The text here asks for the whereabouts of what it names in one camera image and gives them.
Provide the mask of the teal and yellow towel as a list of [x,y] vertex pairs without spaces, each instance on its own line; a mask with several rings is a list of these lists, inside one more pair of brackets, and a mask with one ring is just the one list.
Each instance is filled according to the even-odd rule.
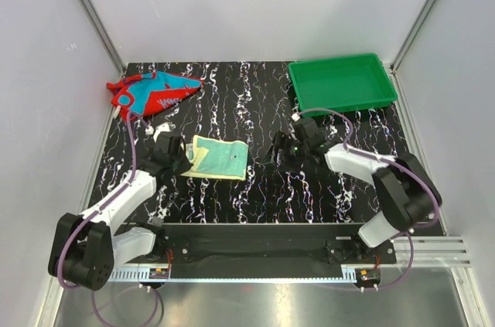
[[248,166],[248,145],[243,141],[221,141],[194,135],[186,145],[192,167],[181,176],[201,179],[244,181]]

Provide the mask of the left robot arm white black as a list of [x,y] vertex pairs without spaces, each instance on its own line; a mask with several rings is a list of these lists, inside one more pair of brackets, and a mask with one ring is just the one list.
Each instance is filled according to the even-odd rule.
[[101,289],[115,267],[139,257],[164,258],[164,229],[135,224],[119,228],[173,176],[191,168],[183,136],[169,123],[154,128],[154,145],[141,161],[133,161],[130,176],[101,201],[79,214],[66,213],[57,222],[48,273],[65,288]]

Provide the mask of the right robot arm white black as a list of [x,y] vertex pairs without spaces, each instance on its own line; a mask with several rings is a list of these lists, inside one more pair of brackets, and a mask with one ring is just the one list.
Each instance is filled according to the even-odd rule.
[[379,155],[329,141],[312,118],[295,121],[290,134],[276,132],[265,162],[286,172],[309,163],[374,187],[380,209],[351,243],[351,253],[360,262],[371,261],[382,243],[413,230],[428,215],[439,218],[442,197],[415,155]]

